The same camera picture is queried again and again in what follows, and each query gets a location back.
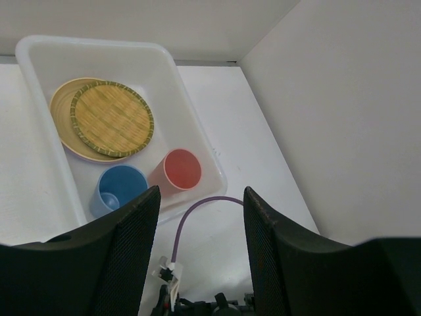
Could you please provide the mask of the lilac plastic plate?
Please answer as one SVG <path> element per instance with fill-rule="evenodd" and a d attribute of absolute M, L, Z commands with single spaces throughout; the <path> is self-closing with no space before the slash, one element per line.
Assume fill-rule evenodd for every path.
<path fill-rule="evenodd" d="M 95 162 L 95 163 L 116 163 L 116 162 L 127 159 L 127 157 L 111 157 L 108 155 L 98 153 L 86 145 L 82 147 L 78 147 L 78 146 L 74 147 L 74 146 L 63 144 L 63 146 L 66 149 L 68 149 L 71 153 L 75 154 L 77 157 L 81 159 L 85 159 L 87 161 Z"/>

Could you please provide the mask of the pink plastic cup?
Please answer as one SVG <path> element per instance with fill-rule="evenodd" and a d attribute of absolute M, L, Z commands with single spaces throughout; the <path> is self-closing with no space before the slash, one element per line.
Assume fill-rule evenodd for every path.
<path fill-rule="evenodd" d="M 201 181 L 202 168 L 198 158 L 189 150 L 169 151 L 147 177 L 150 186 L 158 186 L 162 197 L 194 189 Z"/>

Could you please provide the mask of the blue plastic cup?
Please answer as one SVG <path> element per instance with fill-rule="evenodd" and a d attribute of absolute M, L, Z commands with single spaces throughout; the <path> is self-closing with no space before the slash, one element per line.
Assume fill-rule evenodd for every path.
<path fill-rule="evenodd" d="M 130 165 L 115 165 L 105 170 L 98 179 L 89 203 L 95 218 L 107 215 L 126 205 L 149 187 L 147 178 Z"/>

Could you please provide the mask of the round bamboo woven plate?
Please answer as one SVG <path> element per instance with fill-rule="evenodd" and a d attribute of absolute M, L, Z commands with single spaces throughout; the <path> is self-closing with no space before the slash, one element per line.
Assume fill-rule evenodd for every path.
<path fill-rule="evenodd" d="M 155 121 L 147 102 L 119 82 L 94 80 L 70 103 L 76 135 L 94 151 L 116 158 L 134 155 L 152 140 Z"/>

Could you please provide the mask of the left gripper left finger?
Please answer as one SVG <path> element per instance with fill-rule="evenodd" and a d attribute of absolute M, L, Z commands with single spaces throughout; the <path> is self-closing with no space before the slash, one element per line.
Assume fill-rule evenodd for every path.
<path fill-rule="evenodd" d="M 137 315 L 161 193 L 46 242 L 1 246 L 2 315 Z"/>

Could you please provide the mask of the beige bear print plate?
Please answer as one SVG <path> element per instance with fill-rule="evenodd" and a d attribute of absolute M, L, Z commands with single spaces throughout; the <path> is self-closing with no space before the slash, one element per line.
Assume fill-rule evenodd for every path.
<path fill-rule="evenodd" d="M 96 78 L 77 78 L 63 84 L 53 95 L 49 110 L 62 144 L 82 147 L 86 144 L 76 135 L 70 120 L 70 103 L 74 94 Z"/>

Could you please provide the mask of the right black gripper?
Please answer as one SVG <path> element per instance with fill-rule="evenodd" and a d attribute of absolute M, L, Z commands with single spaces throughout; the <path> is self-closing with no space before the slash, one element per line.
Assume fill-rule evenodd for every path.
<path fill-rule="evenodd" d="M 177 297 L 172 304 L 169 286 L 162 285 L 154 315 L 255 315 L 253 294 L 245 295 L 245 305 L 240 305 L 237 300 L 227 300 L 223 293 L 218 293 L 214 298 L 214 302 L 191 302 Z"/>

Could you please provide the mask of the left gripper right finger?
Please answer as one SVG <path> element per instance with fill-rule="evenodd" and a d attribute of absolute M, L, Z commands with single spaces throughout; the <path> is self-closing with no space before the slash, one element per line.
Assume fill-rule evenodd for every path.
<path fill-rule="evenodd" d="M 258 315 L 419 315 L 420 239 L 335 242 L 277 212 L 252 188 L 243 217 Z"/>

